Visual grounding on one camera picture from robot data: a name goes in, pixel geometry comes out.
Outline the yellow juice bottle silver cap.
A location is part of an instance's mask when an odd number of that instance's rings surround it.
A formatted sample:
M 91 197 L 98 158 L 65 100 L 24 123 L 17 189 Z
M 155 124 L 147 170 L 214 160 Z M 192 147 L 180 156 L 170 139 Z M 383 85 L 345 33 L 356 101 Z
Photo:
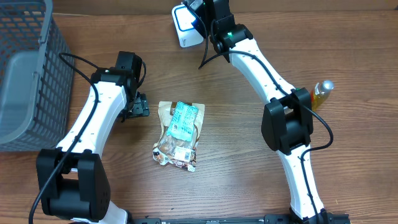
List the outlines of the yellow juice bottle silver cap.
M 324 80 L 315 85 L 311 91 L 312 111 L 315 111 L 328 99 L 334 87 L 334 83 L 331 80 Z

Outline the teal white snack packet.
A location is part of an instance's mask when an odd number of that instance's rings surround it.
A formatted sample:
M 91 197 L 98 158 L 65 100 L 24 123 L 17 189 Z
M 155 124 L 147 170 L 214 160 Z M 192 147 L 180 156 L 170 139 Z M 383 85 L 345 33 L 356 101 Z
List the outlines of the teal white snack packet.
M 166 135 L 182 141 L 191 141 L 198 112 L 199 109 L 197 107 L 179 101 L 176 104 Z

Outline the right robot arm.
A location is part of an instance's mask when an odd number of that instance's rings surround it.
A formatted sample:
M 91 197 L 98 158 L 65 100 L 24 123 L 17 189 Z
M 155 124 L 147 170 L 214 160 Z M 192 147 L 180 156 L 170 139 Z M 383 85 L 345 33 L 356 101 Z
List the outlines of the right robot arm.
M 213 44 L 248 80 L 264 102 L 261 133 L 278 153 L 290 190 L 287 223 L 329 223 L 318 196 L 312 172 L 310 145 L 313 119 L 324 120 L 312 110 L 310 93 L 285 81 L 260 51 L 251 31 L 234 20 L 228 1 L 182 1 L 195 18 L 193 28 Z

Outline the brown white snack packet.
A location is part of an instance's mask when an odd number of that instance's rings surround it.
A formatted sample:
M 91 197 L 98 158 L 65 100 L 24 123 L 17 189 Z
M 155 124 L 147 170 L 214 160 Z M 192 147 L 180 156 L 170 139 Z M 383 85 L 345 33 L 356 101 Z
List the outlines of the brown white snack packet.
M 172 164 L 189 172 L 195 172 L 197 166 L 197 146 L 203 126 L 205 105 L 201 103 L 185 103 L 197 107 L 199 112 L 194 122 L 192 140 L 182 141 L 166 135 L 177 103 L 178 101 L 161 101 L 159 103 L 158 115 L 162 132 L 158 142 L 153 146 L 152 157 L 162 166 Z

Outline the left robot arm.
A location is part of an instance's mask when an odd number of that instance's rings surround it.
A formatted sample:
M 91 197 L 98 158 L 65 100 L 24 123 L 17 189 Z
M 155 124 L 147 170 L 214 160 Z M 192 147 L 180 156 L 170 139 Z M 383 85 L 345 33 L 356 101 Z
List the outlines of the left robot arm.
M 105 143 L 117 119 L 149 116 L 146 96 L 139 93 L 147 68 L 134 52 L 118 53 L 115 66 L 94 66 L 87 101 L 71 130 L 53 149 L 42 149 L 36 160 L 37 206 L 49 216 L 72 223 L 133 223 L 131 213 L 111 201 L 102 163 Z

